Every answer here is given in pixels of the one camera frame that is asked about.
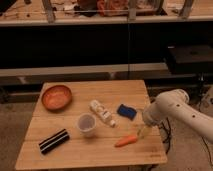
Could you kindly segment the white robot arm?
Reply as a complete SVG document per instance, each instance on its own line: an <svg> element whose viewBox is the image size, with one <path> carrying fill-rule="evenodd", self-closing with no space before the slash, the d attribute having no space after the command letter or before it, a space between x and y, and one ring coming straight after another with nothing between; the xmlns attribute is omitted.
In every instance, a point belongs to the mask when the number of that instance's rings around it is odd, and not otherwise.
<svg viewBox="0 0 213 171"><path fill-rule="evenodd" d="M185 90L162 92L156 96L153 103L142 110L143 123L148 127L157 126L167 116L183 122L213 143L213 117L192 108Z"/></svg>

